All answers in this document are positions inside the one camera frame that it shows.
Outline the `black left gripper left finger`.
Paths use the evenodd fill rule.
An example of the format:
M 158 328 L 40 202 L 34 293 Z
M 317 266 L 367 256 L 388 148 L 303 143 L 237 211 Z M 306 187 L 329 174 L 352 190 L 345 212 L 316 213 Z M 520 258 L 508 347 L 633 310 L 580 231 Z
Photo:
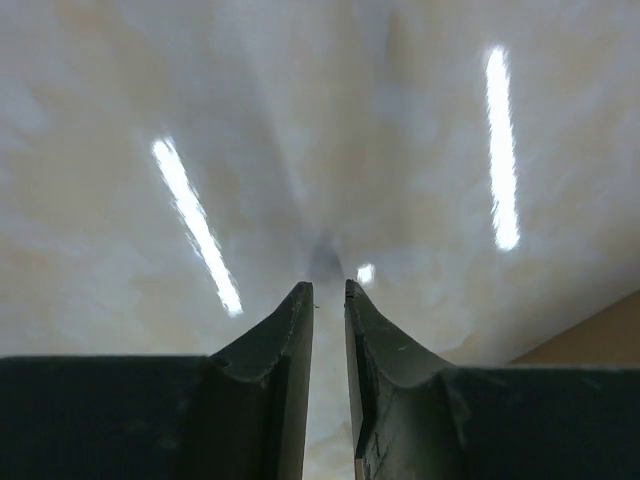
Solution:
M 297 284 L 210 356 L 1 361 L 5 479 L 298 479 L 314 318 Z

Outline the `brown cardboard box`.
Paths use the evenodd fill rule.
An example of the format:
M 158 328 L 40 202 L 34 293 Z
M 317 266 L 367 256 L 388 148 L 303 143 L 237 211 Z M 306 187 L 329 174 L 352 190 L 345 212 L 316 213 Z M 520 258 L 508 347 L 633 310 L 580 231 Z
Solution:
M 561 332 L 511 365 L 639 365 L 639 292 Z

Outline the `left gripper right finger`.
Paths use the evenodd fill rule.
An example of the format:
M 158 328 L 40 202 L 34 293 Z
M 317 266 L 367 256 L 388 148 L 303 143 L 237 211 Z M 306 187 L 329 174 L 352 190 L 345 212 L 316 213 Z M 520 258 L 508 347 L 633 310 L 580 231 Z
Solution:
M 345 284 L 359 479 L 635 479 L 639 372 L 456 366 Z

